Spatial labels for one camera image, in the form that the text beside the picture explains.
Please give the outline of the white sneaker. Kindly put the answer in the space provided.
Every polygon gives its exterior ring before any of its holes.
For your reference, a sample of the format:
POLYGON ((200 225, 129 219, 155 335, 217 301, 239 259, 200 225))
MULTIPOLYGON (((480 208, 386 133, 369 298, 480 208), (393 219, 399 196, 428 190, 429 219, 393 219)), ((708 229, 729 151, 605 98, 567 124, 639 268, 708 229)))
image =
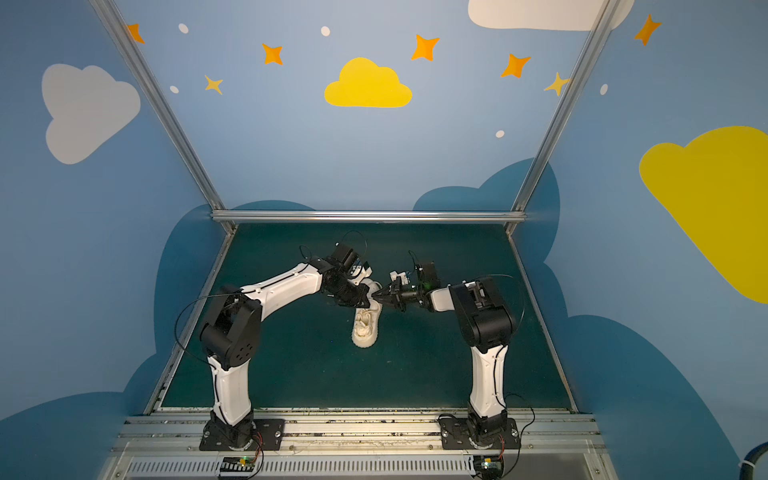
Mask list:
POLYGON ((378 321, 383 311, 382 304, 372 295, 381 289, 381 285, 369 278, 362 281, 368 287, 367 308, 356 308, 352 330, 352 341, 359 348, 371 347, 378 337, 378 321))

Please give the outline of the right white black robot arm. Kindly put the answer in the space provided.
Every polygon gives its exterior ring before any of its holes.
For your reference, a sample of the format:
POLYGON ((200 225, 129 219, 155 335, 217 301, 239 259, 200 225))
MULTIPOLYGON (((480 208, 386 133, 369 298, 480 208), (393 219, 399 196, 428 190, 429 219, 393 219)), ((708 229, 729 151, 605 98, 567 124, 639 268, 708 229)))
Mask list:
POLYGON ((472 388, 462 420, 468 442, 478 449, 518 447, 520 433, 504 400, 504 366, 521 317, 511 312, 490 276, 443 287, 432 263, 416 263, 414 269, 416 282, 394 272, 390 284, 372 299, 400 311, 414 304, 430 312, 455 313, 472 359, 472 388))

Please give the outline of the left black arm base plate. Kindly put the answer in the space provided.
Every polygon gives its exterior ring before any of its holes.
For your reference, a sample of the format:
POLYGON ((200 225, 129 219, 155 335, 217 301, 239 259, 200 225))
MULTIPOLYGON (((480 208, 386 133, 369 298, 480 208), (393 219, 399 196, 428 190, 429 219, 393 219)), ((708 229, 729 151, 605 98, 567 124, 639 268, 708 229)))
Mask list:
POLYGON ((205 424, 200 451, 278 451, 285 428, 284 419, 244 418, 232 426, 213 415, 205 424))

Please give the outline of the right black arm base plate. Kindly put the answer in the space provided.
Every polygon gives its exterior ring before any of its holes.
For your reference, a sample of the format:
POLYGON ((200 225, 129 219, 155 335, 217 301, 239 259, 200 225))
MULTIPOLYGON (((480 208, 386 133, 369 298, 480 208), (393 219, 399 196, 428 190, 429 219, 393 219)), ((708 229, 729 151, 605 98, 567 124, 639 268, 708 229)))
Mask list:
POLYGON ((444 450, 501 450, 521 446, 520 433, 512 418, 476 420, 440 415, 437 423, 444 450))

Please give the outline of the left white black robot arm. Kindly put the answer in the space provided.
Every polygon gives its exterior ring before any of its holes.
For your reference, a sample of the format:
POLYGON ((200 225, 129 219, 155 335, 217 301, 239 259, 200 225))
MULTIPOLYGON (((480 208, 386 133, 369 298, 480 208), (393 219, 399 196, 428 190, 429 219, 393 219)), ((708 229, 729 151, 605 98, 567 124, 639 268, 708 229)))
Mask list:
POLYGON ((211 297, 199 340, 211 369, 214 403, 203 429, 202 451, 258 448, 249 395, 249 364, 261 339, 262 322, 305 296, 322 292, 342 307, 372 307, 372 268, 351 247, 339 243, 327 257, 311 256, 270 279, 211 297))

